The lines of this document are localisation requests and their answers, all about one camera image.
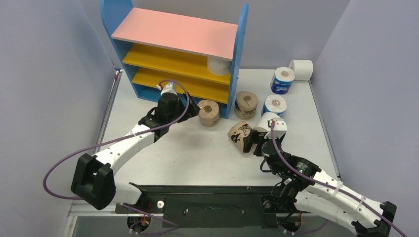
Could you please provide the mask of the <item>brown cartoon roll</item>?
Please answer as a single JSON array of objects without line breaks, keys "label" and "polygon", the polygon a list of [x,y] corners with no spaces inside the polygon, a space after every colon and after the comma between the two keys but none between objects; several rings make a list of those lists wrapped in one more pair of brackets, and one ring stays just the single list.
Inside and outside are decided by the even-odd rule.
[{"label": "brown cartoon roll", "polygon": [[255,116],[258,105],[256,94],[248,91],[240,91],[235,97],[235,115],[242,120],[249,120]]},{"label": "brown cartoon roll", "polygon": [[252,127],[246,121],[240,121],[227,133],[230,141],[241,153],[244,153],[244,139],[249,136],[251,130]]}]

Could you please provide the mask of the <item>plain white toilet roll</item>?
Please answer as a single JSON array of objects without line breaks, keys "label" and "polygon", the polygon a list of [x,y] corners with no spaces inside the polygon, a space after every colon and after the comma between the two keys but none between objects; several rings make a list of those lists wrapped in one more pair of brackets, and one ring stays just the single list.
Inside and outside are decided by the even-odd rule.
[{"label": "plain white toilet roll", "polygon": [[231,61],[208,57],[207,58],[207,69],[215,76],[226,76],[231,73]]}]

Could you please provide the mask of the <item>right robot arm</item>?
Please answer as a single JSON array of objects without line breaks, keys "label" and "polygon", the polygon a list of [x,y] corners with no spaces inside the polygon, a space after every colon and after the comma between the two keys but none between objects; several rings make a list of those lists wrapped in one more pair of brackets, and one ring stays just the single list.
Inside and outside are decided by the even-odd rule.
[{"label": "right robot arm", "polygon": [[393,203],[367,198],[340,180],[332,178],[311,161],[284,152],[282,138],[255,129],[245,132],[243,151],[256,146],[254,155],[263,157],[267,173],[279,176],[281,188],[275,198],[290,212],[305,211],[333,221],[358,237],[387,237],[397,210]]}]

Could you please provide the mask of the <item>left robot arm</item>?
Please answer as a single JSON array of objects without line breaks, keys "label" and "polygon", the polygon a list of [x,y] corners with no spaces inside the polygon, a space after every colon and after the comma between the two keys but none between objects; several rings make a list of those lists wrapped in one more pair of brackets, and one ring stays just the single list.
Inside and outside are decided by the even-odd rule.
[{"label": "left robot arm", "polygon": [[124,203],[134,212],[147,207],[143,191],[131,183],[116,183],[115,174],[142,149],[158,141],[174,123],[199,114],[199,106],[184,93],[184,104],[178,95],[164,93],[153,107],[129,133],[108,148],[94,155],[79,157],[71,191],[97,210],[111,203]]}]

